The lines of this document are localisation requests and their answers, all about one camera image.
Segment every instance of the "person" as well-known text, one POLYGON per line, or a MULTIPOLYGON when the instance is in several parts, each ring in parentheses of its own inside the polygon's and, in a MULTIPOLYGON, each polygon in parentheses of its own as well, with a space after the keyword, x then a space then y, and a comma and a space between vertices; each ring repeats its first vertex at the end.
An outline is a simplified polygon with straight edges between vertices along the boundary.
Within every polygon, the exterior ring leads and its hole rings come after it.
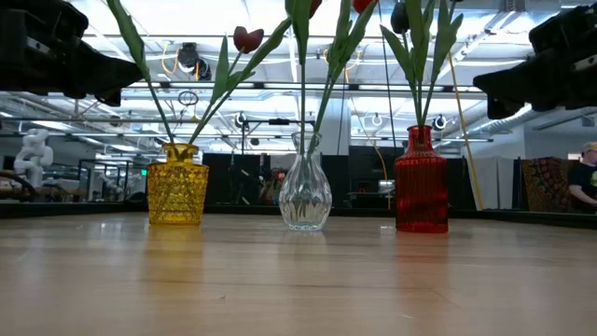
POLYGON ((584 214, 597 213, 597 142, 582 147, 582 160, 568 173, 572 207, 584 214))

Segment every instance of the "table surface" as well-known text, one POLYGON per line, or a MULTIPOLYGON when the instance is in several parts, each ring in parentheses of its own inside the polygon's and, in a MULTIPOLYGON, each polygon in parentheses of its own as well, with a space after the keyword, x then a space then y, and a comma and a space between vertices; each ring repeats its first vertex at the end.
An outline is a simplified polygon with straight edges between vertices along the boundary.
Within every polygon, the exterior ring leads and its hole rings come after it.
POLYGON ((146 214, 0 221, 0 335, 596 335, 597 231, 146 214))

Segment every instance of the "tulip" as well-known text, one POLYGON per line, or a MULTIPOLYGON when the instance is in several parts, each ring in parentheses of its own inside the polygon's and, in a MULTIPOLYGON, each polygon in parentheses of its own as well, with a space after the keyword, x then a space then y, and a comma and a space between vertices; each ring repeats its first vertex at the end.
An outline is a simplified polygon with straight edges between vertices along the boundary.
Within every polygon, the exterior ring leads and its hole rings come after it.
POLYGON ((249 53, 261 45, 263 41, 263 29, 257 29, 252 33, 247 33, 244 27, 236 27, 234 30, 234 46, 241 53, 249 53))
POLYGON ((356 10, 357 13, 361 14, 373 1, 375 1, 376 3, 380 2, 380 0, 353 0, 354 10, 356 10))
POLYGON ((396 4, 390 23, 392 24, 392 30, 396 34, 406 33, 409 30, 409 15, 407 14, 407 5, 405 3, 396 4))
POLYGON ((319 8, 321 6, 322 2, 323 2, 323 0, 312 0, 311 1, 311 9, 309 10, 309 19, 312 18, 313 15, 315 15, 317 8, 319 8))

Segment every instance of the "glass vase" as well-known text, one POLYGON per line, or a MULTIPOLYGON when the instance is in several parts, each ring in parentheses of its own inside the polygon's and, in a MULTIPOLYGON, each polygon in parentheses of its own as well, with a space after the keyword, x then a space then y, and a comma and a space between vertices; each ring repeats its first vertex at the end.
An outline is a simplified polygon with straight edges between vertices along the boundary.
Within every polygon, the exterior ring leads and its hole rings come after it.
POLYGON ((280 210, 290 230, 321 230, 331 210, 332 193, 317 151, 321 137, 305 133, 305 150, 300 154, 300 133, 292 134, 297 158, 280 191, 280 210))
POLYGON ((149 224, 201 225, 209 167, 193 163, 196 146, 164 144, 162 150, 167 161, 147 166, 149 224))
POLYGON ((431 126, 409 127, 409 148, 396 160, 396 229, 448 231, 448 161, 431 146, 431 126))

